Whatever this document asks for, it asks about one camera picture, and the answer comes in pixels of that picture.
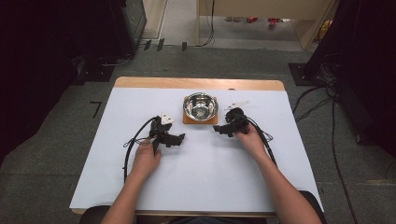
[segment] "wooden coaster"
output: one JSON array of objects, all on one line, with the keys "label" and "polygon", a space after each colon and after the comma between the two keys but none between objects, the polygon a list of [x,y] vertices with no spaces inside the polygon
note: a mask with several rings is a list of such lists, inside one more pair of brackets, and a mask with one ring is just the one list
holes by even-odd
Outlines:
[{"label": "wooden coaster", "polygon": [[219,122],[219,116],[218,114],[215,115],[215,117],[209,119],[209,120],[204,120],[204,121],[198,121],[198,120],[193,120],[187,117],[186,113],[183,111],[183,123],[185,124],[217,124]]}]

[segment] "metal bowl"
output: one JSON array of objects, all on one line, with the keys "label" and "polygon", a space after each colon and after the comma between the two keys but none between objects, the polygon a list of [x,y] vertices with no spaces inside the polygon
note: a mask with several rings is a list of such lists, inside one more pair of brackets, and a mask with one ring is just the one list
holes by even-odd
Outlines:
[{"label": "metal bowl", "polygon": [[190,119],[205,121],[215,117],[218,113],[219,105],[213,96],[203,92],[196,92],[184,100],[183,108]]}]

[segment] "person's right hand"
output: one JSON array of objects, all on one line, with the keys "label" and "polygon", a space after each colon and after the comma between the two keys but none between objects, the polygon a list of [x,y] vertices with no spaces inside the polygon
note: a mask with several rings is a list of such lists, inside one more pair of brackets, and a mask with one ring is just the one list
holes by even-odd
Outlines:
[{"label": "person's right hand", "polygon": [[250,123],[247,126],[247,129],[248,133],[237,132],[233,135],[242,142],[242,145],[244,145],[245,149],[254,159],[259,158],[260,155],[266,155],[264,144],[257,133],[257,130]]}]

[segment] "table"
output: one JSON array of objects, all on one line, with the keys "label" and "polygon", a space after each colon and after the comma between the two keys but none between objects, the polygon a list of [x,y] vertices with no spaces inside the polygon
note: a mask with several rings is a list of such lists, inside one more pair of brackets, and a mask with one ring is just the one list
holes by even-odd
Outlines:
[{"label": "table", "polygon": [[[337,0],[216,0],[213,16],[291,19],[303,49],[308,49]],[[196,45],[200,45],[200,16],[212,15],[213,0],[197,0]]]},{"label": "table", "polygon": [[[137,215],[274,217],[260,170],[239,141],[215,133],[211,125],[181,121],[184,96],[198,91],[217,97],[220,125],[225,124],[226,111],[222,108],[232,102],[251,101],[243,109],[275,138],[270,145],[279,169],[297,189],[310,191],[321,204],[280,81],[120,77],[110,94],[70,208],[82,214],[89,207],[114,202],[123,185],[121,168],[126,148],[122,145],[146,120],[165,112],[176,121],[169,133],[185,133],[186,137],[179,147],[160,145],[162,161],[141,191]],[[133,159],[129,159],[129,169]]]}]

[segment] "black metal base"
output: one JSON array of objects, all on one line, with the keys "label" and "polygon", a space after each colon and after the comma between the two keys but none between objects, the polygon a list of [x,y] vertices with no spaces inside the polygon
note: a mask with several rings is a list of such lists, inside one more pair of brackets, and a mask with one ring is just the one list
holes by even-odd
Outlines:
[{"label": "black metal base", "polygon": [[307,76],[304,73],[306,63],[289,63],[289,69],[293,75],[296,86],[325,86],[327,82],[321,79],[320,71],[314,76]]},{"label": "black metal base", "polygon": [[74,85],[84,85],[84,82],[108,82],[113,74],[114,66],[88,66],[86,63],[81,68]]}]

